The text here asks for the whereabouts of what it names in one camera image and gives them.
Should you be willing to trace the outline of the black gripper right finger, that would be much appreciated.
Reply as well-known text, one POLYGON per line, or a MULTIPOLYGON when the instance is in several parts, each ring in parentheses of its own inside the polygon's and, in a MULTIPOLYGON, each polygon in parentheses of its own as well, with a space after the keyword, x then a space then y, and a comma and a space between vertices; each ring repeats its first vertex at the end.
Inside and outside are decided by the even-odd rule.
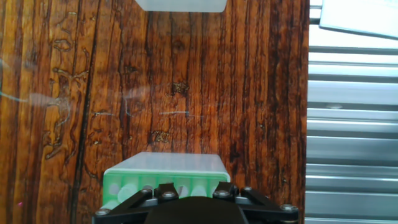
POLYGON ((247 223, 283 223, 297 224, 300 220, 299 209, 291 204, 278 205, 268 196, 252 187, 239 189, 236 185, 218 185, 215 199, 224 200, 238 208, 238 215, 247 223))

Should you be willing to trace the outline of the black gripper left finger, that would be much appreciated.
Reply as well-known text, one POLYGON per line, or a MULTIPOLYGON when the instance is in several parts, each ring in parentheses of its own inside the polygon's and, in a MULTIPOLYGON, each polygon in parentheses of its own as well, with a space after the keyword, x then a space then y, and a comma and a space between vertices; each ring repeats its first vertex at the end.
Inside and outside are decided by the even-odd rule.
POLYGON ((144 223, 156 206, 178 198, 174 184, 160 184, 154 190, 142 189, 114 209, 99 209, 93 215, 93 224, 144 223))

